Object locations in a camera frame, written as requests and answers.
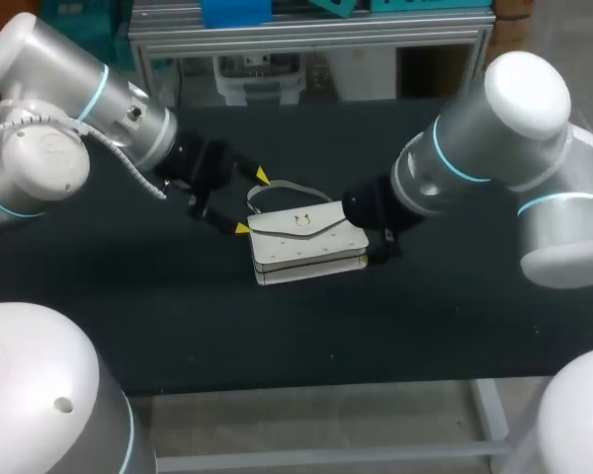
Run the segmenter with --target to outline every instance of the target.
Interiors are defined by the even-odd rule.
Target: handbag
[[[261,212],[251,203],[271,188],[290,188],[323,198],[324,204]],[[367,265],[369,239],[363,229],[352,225],[340,201],[312,188],[287,181],[253,188],[248,206],[250,245],[255,277],[259,284],[274,284],[363,269]]]

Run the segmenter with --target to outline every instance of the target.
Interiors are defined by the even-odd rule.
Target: white cable
[[[110,138],[106,135],[101,133],[97,130],[94,126],[89,125],[83,121],[75,120],[74,118],[57,118],[51,116],[33,116],[33,117],[25,117],[20,118],[19,120],[7,121],[4,123],[0,123],[0,133],[4,133],[7,130],[13,128],[19,128],[21,126],[29,126],[35,125],[39,123],[58,123],[60,125],[66,126],[68,128],[72,128],[80,135],[92,135],[101,143],[103,143],[106,148],[108,148],[112,153],[121,160],[121,162],[125,165],[129,173],[146,189],[149,193],[158,199],[167,199],[167,195],[162,193],[158,188],[154,185],[149,183],[144,176],[140,174],[140,172],[136,169],[133,163],[127,158],[124,152],[115,145]]]

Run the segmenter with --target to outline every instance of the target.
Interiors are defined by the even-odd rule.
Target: aluminum frame
[[[348,19],[286,13],[255,27],[206,29],[197,0],[136,0],[129,42],[142,86],[152,94],[151,60],[228,54],[303,52],[337,47],[472,44],[462,88],[480,72],[495,16],[489,8],[371,13]]]
[[[349,464],[396,460],[430,460],[484,456],[493,474],[523,474],[535,453],[536,414],[547,383],[528,404],[512,434],[494,379],[473,380],[474,404],[486,440],[453,444],[420,444],[347,449],[309,449],[158,458],[159,474],[193,474],[198,471]]]

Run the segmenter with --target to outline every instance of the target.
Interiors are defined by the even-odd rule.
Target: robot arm
[[[555,288],[593,284],[593,134],[568,121],[570,109],[551,65],[505,54],[406,145],[390,176],[346,193],[347,217],[399,232],[496,181],[519,200],[524,274]]]
[[[268,181],[225,143],[179,132],[167,108],[28,13],[0,33],[0,94],[0,125],[17,125],[0,133],[0,224],[39,216],[83,185],[89,159],[74,130],[80,122],[144,186],[153,188],[138,171],[172,183],[190,195],[192,217],[223,232],[241,227],[210,207],[211,193],[235,172]]]

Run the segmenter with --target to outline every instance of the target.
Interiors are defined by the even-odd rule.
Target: black table
[[[271,179],[340,197],[389,169],[439,106],[214,109],[187,125],[230,139]],[[0,234],[0,301],[69,316],[130,394],[550,375],[593,349],[593,288],[525,280],[502,190],[479,188],[405,234],[398,262],[261,287],[246,238],[190,220],[183,197],[149,197],[93,150],[78,196]],[[242,216],[243,186],[222,197]]]

